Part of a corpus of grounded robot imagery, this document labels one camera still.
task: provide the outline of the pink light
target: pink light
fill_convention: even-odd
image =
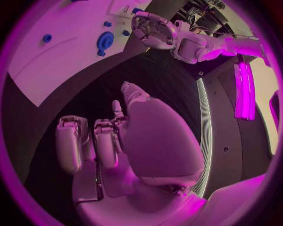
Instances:
[[[255,87],[250,64],[240,62],[234,65],[236,80],[235,118],[255,119]]]

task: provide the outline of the robotic arm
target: robotic arm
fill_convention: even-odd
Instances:
[[[196,34],[190,32],[190,25],[186,22],[177,20],[172,24],[164,18],[142,11],[133,17],[132,30],[145,46],[168,49],[175,58],[189,64],[212,60],[220,54],[235,56],[239,53],[260,57],[269,65],[259,40]]]

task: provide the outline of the blue plastic part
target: blue plastic part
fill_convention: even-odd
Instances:
[[[124,30],[122,33],[124,36],[130,36],[130,33],[127,30]]]
[[[105,56],[104,50],[108,49],[110,46],[112,46],[114,41],[114,35],[111,32],[104,32],[101,34],[101,36],[97,40],[97,47],[99,51],[97,54],[99,56]]]
[[[140,8],[133,8],[132,13],[136,14],[137,12],[143,12]]]
[[[52,40],[52,35],[51,34],[46,34],[44,35],[43,39],[42,39],[45,43],[48,43]]]
[[[97,55],[101,56],[101,57],[104,57],[105,56],[105,52],[102,49],[100,49],[100,50],[98,50]]]
[[[109,21],[105,21],[103,25],[106,26],[106,27],[111,27],[112,23],[109,22]]]

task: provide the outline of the wire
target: wire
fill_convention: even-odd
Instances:
[[[211,32],[213,34],[221,34],[221,35],[235,35],[235,36],[242,36],[245,38],[256,38],[256,36],[252,35],[252,36],[248,36],[248,35],[243,35],[243,34],[235,34],[235,33],[222,33],[222,32],[213,32],[211,29],[207,28],[207,27],[203,27],[203,26],[194,26],[192,27],[189,31],[191,31],[194,28],[201,28],[202,31],[208,31]]]

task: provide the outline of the black floor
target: black floor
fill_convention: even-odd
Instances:
[[[65,225],[81,225],[72,203],[72,177],[60,168],[55,150],[58,118],[74,114],[89,119],[112,118],[111,102],[118,99],[126,113],[120,87],[137,84],[176,110],[200,142],[200,104],[195,78],[167,51],[150,50],[108,71],[82,90],[58,114],[37,147],[25,186],[34,199]]]

